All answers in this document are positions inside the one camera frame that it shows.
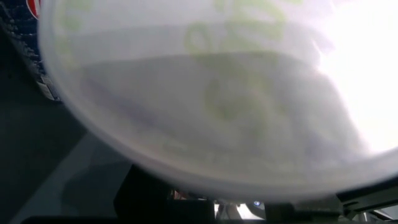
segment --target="green printed logo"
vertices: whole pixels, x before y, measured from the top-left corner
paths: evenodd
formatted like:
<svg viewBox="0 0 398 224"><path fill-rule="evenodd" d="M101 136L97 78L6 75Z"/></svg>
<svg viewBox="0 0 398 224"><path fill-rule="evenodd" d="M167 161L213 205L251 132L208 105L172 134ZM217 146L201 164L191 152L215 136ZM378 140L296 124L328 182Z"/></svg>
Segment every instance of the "green printed logo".
<svg viewBox="0 0 398 224"><path fill-rule="evenodd" d="M92 9L93 3L93 0L62 1L54 13L57 26L62 27L68 33L78 32L81 30L82 20L78 16L71 16L66 12L74 10L84 14ZM55 47L58 54L62 55L63 64L68 68L75 68L77 62L73 58L68 37L66 35L56 36Z"/></svg>
<svg viewBox="0 0 398 224"><path fill-rule="evenodd" d="M302 4L302 0L284 0L291 4ZM216 71L218 78L209 82L205 89L206 110L220 121L231 122L243 118L253 124L248 129L252 136L261 137L266 131L264 119L264 95L270 95L272 83L266 78L267 71L255 71L240 63L228 52L251 53L244 57L253 57L266 64L275 64L276 53L267 51L260 43L238 34L238 30L260 35L267 40L281 40L286 16L282 9L270 0L214 0L215 9L224 13L226 3L231 3L232 16L224 23L227 36L218 44L212 42L207 26L201 22L192 24L185 36L185 48L200 64ZM256 9L271 17L274 22L259 21L253 18L248 9ZM201 39L202 46L193 40ZM243 91L231 89L232 83ZM281 114L282 105L271 102Z"/></svg>

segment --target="dark floor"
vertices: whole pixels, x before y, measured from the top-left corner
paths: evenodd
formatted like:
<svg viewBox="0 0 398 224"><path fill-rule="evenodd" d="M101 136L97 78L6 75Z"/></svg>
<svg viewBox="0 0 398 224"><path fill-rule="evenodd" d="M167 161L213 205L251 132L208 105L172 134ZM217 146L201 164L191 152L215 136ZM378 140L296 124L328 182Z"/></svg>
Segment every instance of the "dark floor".
<svg viewBox="0 0 398 224"><path fill-rule="evenodd" d="M45 99L0 33L0 223L7 223L86 133Z"/></svg>

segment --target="red logo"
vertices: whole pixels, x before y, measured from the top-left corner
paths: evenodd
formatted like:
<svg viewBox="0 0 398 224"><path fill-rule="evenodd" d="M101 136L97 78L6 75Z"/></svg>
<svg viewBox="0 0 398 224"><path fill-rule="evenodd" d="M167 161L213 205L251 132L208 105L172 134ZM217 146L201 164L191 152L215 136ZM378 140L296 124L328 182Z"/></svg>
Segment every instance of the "red logo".
<svg viewBox="0 0 398 224"><path fill-rule="evenodd" d="M36 19L40 16L40 2L41 0L26 0L27 8Z"/></svg>

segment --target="white plastic cup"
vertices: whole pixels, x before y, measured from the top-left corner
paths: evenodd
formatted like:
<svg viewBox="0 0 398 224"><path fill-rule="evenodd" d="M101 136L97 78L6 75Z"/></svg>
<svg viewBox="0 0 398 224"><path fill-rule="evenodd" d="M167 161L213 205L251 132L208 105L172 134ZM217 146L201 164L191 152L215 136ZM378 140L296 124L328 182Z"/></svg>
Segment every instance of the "white plastic cup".
<svg viewBox="0 0 398 224"><path fill-rule="evenodd" d="M136 164L199 193L297 200L397 173L396 6L48 0L40 48L67 106Z"/></svg>

